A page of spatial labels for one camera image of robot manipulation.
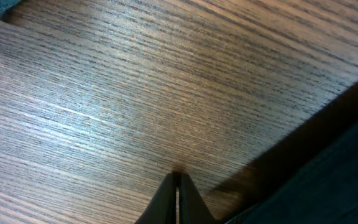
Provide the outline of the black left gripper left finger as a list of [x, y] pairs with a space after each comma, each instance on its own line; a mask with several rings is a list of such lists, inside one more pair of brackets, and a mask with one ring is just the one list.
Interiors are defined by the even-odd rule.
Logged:
[[169, 173], [135, 224], [176, 224], [176, 196], [176, 180]]

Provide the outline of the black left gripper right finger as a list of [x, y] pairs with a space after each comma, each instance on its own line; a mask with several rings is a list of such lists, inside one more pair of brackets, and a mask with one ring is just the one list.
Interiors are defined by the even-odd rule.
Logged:
[[182, 174], [179, 185], [180, 224], [216, 224], [194, 182], [188, 174]]

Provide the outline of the black shorts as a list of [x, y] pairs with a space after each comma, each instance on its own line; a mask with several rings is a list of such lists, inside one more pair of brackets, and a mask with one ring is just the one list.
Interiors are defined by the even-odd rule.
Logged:
[[358, 122], [271, 197], [230, 223], [358, 224]]

